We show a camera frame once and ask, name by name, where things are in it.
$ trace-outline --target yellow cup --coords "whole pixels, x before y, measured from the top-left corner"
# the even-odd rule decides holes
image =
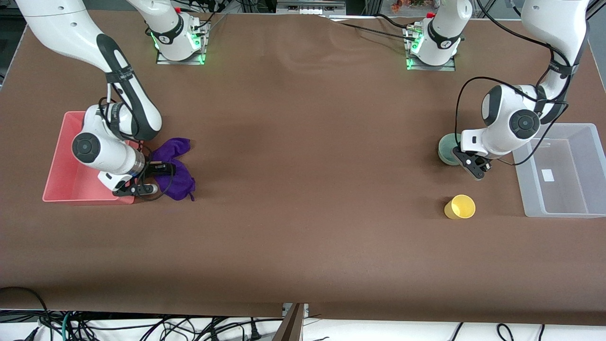
[[[450,219],[467,219],[476,212],[476,204],[473,200],[464,195],[459,194],[452,198],[444,207],[444,214]]]

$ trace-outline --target black round joint cap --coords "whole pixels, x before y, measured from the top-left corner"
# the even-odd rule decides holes
[[[518,110],[509,119],[509,128],[522,140],[531,138],[541,126],[539,117],[528,109]]]
[[[101,144],[91,133],[80,133],[72,142],[74,156],[83,163],[91,163],[99,155]]]

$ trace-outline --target purple cloth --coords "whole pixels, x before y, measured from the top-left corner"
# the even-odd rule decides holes
[[[165,193],[174,200],[182,200],[189,195],[191,200],[194,201],[192,192],[196,190],[196,180],[191,177],[189,170],[187,170],[185,165],[181,161],[175,159],[175,157],[181,156],[189,150],[189,139],[175,137],[166,141],[160,148],[153,152],[153,161],[170,162],[175,165],[176,170],[173,176],[173,182]],[[164,191],[170,182],[170,175],[155,175],[154,178],[158,183],[160,191]]]

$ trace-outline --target orange object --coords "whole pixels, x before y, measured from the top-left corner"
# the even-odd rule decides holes
[[[84,166],[72,154],[72,141],[82,130],[83,120],[83,111],[69,111],[63,116],[42,200],[74,206],[132,204],[135,197],[115,197],[97,179],[99,171]]]

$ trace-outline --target teal cable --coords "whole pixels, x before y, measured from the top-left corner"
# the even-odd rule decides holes
[[[61,336],[63,336],[63,341],[67,341],[67,338],[65,337],[65,328],[67,327],[67,318],[70,316],[71,313],[71,311],[68,311],[65,314],[65,317],[63,318],[63,323],[61,324]]]

